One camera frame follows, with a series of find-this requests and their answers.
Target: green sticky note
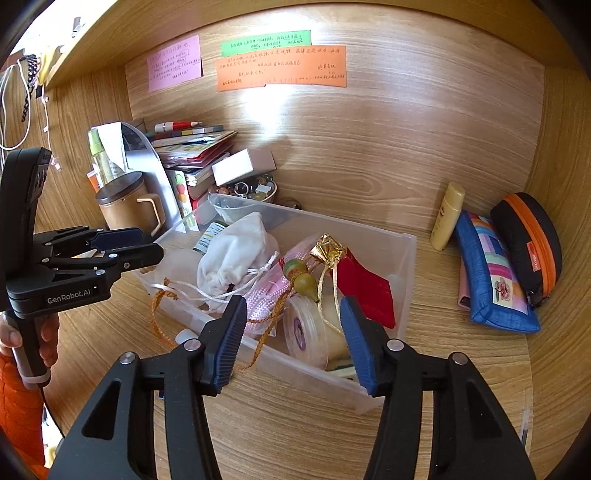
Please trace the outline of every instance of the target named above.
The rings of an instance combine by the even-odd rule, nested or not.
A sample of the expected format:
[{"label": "green sticky note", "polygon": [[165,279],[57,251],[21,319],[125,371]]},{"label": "green sticky note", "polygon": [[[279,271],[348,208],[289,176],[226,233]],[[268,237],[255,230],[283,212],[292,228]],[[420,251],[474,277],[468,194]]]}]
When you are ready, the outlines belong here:
[{"label": "green sticky note", "polygon": [[268,48],[285,48],[303,45],[312,45],[310,30],[268,33],[223,42],[222,57],[239,55],[250,51],[266,50]]}]

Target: red fabric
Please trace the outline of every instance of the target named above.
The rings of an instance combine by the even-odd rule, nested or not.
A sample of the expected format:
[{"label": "red fabric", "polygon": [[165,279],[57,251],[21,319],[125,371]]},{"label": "red fabric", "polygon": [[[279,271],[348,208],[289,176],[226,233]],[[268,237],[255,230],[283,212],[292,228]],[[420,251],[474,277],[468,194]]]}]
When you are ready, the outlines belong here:
[{"label": "red fabric", "polygon": [[37,478],[46,480],[42,415],[41,392],[26,389],[14,362],[0,355],[0,426]]},{"label": "red fabric", "polygon": [[355,296],[368,319],[394,328],[394,301],[388,280],[367,270],[349,249],[336,269],[337,286],[343,295]]}]

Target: green bottle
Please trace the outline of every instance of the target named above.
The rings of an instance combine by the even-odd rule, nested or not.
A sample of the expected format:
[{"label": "green bottle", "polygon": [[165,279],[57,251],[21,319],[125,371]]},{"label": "green bottle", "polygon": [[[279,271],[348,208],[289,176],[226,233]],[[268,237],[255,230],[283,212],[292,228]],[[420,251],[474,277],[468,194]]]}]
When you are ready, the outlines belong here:
[{"label": "green bottle", "polygon": [[98,165],[99,174],[104,185],[125,173],[119,168],[119,166],[115,165],[109,159],[109,156],[100,141],[99,131],[97,129],[93,128],[88,132],[88,143],[90,144],[92,163]]}]

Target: blue zipper pouch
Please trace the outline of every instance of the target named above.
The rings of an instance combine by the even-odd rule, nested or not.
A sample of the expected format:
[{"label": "blue zipper pouch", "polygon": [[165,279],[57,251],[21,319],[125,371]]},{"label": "blue zipper pouch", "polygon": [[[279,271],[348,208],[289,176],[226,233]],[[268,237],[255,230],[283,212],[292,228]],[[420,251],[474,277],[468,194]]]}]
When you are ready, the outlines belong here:
[{"label": "blue zipper pouch", "polygon": [[491,220],[462,210],[454,234],[466,267],[472,321],[510,332],[539,332],[538,317]]}]

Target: mug handle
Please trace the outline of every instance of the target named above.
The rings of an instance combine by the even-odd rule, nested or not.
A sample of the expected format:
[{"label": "mug handle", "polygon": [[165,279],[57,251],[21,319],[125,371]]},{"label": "mug handle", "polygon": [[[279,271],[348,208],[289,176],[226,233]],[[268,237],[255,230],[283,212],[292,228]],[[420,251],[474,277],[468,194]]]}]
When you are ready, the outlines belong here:
[{"label": "mug handle", "polygon": [[156,220],[158,220],[158,225],[150,236],[156,235],[156,232],[162,228],[164,222],[166,221],[166,213],[164,213],[164,208],[162,207],[162,200],[160,200],[160,195],[157,193],[147,193],[142,195],[141,197],[137,197],[135,199],[136,202],[150,202],[152,204],[152,208],[154,209],[154,215],[156,216]]}]

